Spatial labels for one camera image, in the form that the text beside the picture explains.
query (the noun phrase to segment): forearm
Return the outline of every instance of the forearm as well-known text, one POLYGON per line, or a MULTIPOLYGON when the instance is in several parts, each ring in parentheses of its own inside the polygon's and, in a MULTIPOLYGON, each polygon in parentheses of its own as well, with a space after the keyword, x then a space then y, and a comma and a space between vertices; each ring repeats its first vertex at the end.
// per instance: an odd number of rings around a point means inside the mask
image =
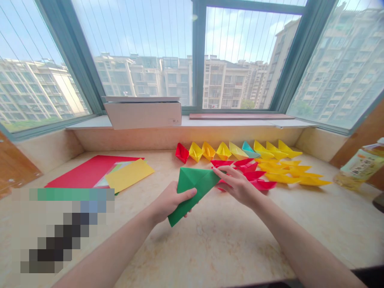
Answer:
POLYGON ((276 238, 305 287, 365 287, 328 249, 261 193, 254 212, 276 238))
POLYGON ((59 287, 113 287, 156 223, 144 209, 61 278, 59 287))

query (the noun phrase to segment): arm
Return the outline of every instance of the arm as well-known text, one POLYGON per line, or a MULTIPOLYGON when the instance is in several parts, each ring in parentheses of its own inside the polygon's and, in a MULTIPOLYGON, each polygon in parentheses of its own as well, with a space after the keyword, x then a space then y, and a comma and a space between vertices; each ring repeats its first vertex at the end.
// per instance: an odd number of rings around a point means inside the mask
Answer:
POLYGON ((137 250, 156 226, 196 189, 177 194, 171 182, 160 196, 64 275, 53 287, 113 287, 137 250))
POLYGON ((219 169, 213 170, 226 184, 218 186, 260 217, 305 287, 365 287, 328 249, 260 193, 240 172, 230 166, 219 169))

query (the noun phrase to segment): wooden board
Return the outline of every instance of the wooden board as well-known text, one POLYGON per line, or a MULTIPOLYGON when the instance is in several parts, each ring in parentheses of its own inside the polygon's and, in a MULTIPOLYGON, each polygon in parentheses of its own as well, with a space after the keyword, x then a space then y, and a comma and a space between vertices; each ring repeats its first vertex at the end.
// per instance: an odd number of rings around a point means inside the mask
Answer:
POLYGON ((0 132, 0 198, 40 177, 40 170, 0 132))
POLYGON ((285 114, 189 114, 190 120, 272 120, 295 119, 285 114))
MULTIPOLYGON (((330 164, 340 168, 365 145, 375 144, 384 137, 384 100, 376 106, 371 114, 357 128, 356 132, 344 143, 342 148, 333 156, 330 164)), ((368 183, 384 191, 384 167, 374 174, 368 183)))

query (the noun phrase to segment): hand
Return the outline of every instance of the hand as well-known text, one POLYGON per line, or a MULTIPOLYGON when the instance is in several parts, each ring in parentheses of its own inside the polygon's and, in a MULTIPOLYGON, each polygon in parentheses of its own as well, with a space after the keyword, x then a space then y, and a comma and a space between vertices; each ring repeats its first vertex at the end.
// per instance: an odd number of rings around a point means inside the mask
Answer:
POLYGON ((193 198, 197 193, 196 188, 192 188, 183 193, 177 193, 177 182, 172 181, 167 188, 149 205, 153 213, 155 224, 163 222, 169 214, 176 210, 177 206, 188 199, 193 198))
POLYGON ((219 183, 216 187, 221 188, 231 194, 238 202, 254 209, 255 204, 263 194, 257 190, 243 174, 231 166, 220 166, 213 168, 213 172, 226 183, 219 183))

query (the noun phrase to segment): folded green paper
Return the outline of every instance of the folded green paper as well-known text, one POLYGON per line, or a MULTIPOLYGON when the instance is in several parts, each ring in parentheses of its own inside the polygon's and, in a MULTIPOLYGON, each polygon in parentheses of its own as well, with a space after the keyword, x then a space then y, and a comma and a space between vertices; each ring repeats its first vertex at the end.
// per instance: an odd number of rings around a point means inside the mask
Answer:
POLYGON ((219 180, 220 177, 217 176, 212 169, 206 170, 181 167, 177 193, 182 193, 192 188, 196 188, 197 193, 192 199, 180 203, 176 210, 168 216, 171 227, 175 226, 175 224, 179 222, 179 220, 219 182, 219 180))

